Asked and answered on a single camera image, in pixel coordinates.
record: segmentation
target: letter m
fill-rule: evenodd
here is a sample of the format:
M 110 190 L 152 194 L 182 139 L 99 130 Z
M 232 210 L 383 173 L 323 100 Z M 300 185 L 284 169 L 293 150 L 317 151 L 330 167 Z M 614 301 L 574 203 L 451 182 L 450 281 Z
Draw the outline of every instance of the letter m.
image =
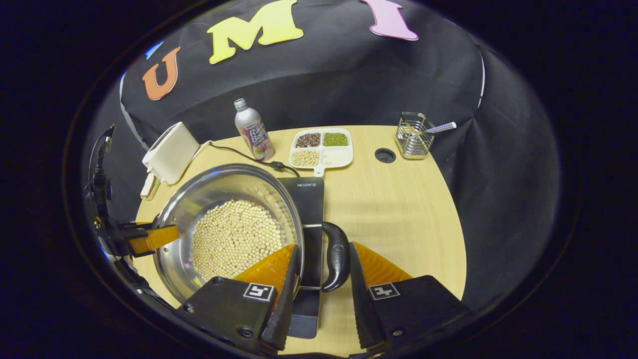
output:
M 244 50 L 250 49 L 261 28 L 263 35 L 259 38 L 259 43 L 262 45 L 303 36 L 304 32 L 297 29 L 292 20 L 292 5 L 296 2 L 297 0 L 274 1 L 260 8 L 250 22 L 230 17 L 212 26 L 206 31 L 212 34 L 212 56 L 209 60 L 211 64 L 219 63 L 235 54 L 236 49 L 229 46 L 228 40 L 232 40 Z

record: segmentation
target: pot handle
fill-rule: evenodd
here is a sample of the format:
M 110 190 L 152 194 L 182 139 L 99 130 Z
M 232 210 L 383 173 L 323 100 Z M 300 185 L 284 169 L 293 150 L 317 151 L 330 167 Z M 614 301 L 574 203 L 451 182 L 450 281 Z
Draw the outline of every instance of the pot handle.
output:
M 328 279 L 321 285 L 322 292 L 341 287 L 350 275 L 350 255 L 348 237 L 336 224 L 322 223 L 322 230 L 328 235 Z

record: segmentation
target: round table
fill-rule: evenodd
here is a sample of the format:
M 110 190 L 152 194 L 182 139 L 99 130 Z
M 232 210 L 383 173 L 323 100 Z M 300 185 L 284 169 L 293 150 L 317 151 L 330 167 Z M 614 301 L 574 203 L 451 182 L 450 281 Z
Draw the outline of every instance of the round table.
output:
M 401 157 L 394 143 L 395 126 L 337 127 L 350 132 L 354 159 L 346 167 L 325 171 L 324 220 L 341 227 L 350 241 L 367 246 L 413 277 L 434 276 L 461 299 L 466 276 L 463 232 L 452 196 L 432 156 L 423 160 Z M 269 132 L 276 149 L 273 161 L 289 165 L 290 145 L 300 130 L 304 128 Z M 248 153 L 239 136 L 214 143 Z M 380 162 L 375 158 L 378 148 L 391 149 L 397 155 L 396 160 L 389 164 Z M 170 196 L 194 175 L 227 163 L 256 165 L 232 151 L 208 146 L 193 159 L 179 182 L 160 185 L 152 200 L 142 201 L 137 222 L 152 221 Z M 290 171 L 259 167 L 275 177 L 294 176 Z M 298 171 L 304 177 L 313 175 L 312 170 Z M 134 265 L 162 298 L 176 308 L 180 305 L 162 283 L 152 256 L 136 258 Z M 323 272 L 322 279 L 327 275 L 325 265 Z M 321 295 L 317 336 L 288 337 L 281 353 L 348 356 L 363 351 L 348 279 L 339 289 Z

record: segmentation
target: metal utensil holder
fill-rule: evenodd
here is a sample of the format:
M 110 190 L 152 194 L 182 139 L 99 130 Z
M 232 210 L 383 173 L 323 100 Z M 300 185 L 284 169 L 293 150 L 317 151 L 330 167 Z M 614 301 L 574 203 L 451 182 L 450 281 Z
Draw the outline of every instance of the metal utensil holder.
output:
M 401 156 L 410 160 L 425 158 L 434 142 L 434 134 L 427 134 L 426 131 L 433 127 L 424 114 L 402 112 L 394 138 Z

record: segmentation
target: power cord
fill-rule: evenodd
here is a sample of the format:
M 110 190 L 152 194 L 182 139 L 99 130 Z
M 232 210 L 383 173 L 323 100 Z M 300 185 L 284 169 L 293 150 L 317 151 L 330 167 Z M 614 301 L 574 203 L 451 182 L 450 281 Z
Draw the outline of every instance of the power cord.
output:
M 287 165 L 283 164 L 283 162 L 278 162 L 278 161 L 272 161 L 272 162 L 259 161 L 259 160 L 255 160 L 254 158 L 252 158 L 252 157 L 250 157 L 250 156 L 247 156 L 247 155 L 245 155 L 245 154 L 241 153 L 240 151 L 237 151 L 237 150 L 236 150 L 236 149 L 234 149 L 234 148 L 230 148 L 230 147 L 223 147 L 223 146 L 215 146 L 215 145 L 212 143 L 212 141 L 207 141 L 207 143 L 208 143 L 208 144 L 210 144 L 211 146 L 215 147 L 215 148 L 219 148 L 219 149 L 229 149 L 230 151 L 233 151 L 233 152 L 235 152 L 235 153 L 238 153 L 238 154 L 240 154 L 240 155 L 242 155 L 242 156 L 244 156 L 244 157 L 248 158 L 249 160 L 251 160 L 251 161 L 253 161 L 253 162 L 257 162 L 258 164 L 262 164 L 262 165 L 268 165 L 268 166 L 270 166 L 271 168 L 276 169 L 277 171 L 281 171 L 281 170 L 283 170 L 283 169 L 287 169 L 287 170 L 289 170 L 289 171 L 292 171 L 292 172 L 295 174 L 295 176 L 297 176 L 297 177 L 301 177 L 301 176 L 299 176 L 299 172 L 297 172 L 297 170 L 295 170 L 294 168 L 289 167 L 289 166 L 287 166 Z

